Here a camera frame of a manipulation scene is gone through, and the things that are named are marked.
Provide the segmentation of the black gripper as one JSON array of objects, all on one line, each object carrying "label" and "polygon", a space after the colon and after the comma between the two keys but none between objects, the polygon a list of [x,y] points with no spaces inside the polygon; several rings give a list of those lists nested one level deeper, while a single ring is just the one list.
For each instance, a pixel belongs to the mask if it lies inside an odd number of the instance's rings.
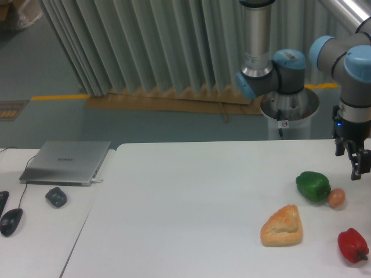
[{"label": "black gripper", "polygon": [[351,179],[360,180],[363,174],[370,172],[370,150],[364,148],[364,141],[370,135],[370,121],[351,122],[342,118],[339,105],[333,107],[332,120],[335,155],[344,155],[346,143],[348,158],[352,165]]}]

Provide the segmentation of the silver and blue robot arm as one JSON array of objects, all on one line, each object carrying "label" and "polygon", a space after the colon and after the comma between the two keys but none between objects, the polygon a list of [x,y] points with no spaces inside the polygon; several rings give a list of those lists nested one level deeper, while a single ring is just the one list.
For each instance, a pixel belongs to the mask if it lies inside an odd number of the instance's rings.
[{"label": "silver and blue robot arm", "polygon": [[302,120],[318,108],[317,96],[305,89],[306,60],[341,87],[333,107],[332,137],[336,156],[348,155],[351,178],[370,172],[370,2],[322,1],[322,5],[352,32],[346,39],[318,38],[308,57],[294,49],[273,56],[270,45],[272,1],[242,1],[245,12],[245,62],[236,73],[237,84],[248,99],[264,96],[263,113],[277,122]]}]

